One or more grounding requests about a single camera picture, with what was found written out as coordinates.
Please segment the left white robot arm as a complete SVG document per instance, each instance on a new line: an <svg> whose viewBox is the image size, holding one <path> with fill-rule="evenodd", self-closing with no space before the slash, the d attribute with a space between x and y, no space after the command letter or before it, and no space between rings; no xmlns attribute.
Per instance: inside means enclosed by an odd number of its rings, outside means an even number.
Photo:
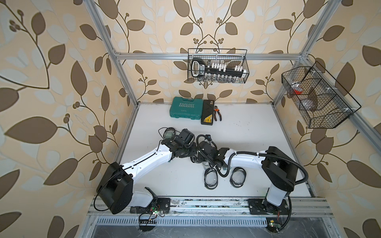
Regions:
<svg viewBox="0 0 381 238"><path fill-rule="evenodd" d="M136 206L148 207L154 195L149 190L149 201L137 198L142 192L134 192L134 185L143 176L160 165L174 158L187 158L197 153L196 143L182 143L177 139L164 139L151 152L125 164L112 163L108 166L97 189L96 197L100 197L112 214L123 211L132 201Z"/></svg>

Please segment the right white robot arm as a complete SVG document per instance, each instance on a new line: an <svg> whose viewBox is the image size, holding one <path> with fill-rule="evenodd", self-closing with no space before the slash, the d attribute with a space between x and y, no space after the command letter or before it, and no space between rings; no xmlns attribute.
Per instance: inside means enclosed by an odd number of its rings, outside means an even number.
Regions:
<svg viewBox="0 0 381 238"><path fill-rule="evenodd" d="M246 179L246 169L262 169L271 185L265 198L249 199L251 210L265 214L275 214L284 210L291 211L290 193L296 185L305 183L308 172L305 168L288 157L280 149L270 146L263 152L236 151L230 148L217 148L210 135L198 135L203 141L195 142L198 155L192 157L194 163L207 162L206 174L214 173L217 177L229 177L235 188L243 186L243 181L235 181L235 174L240 173Z"/></svg>

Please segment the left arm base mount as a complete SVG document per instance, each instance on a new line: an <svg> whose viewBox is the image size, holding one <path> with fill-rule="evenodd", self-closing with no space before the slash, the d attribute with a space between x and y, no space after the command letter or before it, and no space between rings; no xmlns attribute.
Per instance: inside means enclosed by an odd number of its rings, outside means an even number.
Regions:
<svg viewBox="0 0 381 238"><path fill-rule="evenodd" d="M151 213L164 216L170 211L171 199L158 197L149 187L145 191L137 191L129 204L131 214Z"/></svg>

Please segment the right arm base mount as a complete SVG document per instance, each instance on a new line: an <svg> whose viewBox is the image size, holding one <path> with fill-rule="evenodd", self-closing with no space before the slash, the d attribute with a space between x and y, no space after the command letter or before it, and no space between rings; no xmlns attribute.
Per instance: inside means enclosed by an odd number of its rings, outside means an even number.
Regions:
<svg viewBox="0 0 381 238"><path fill-rule="evenodd" d="M280 206L275 206L265 198L251 198L247 200L251 215L288 215L290 207L286 199Z"/></svg>

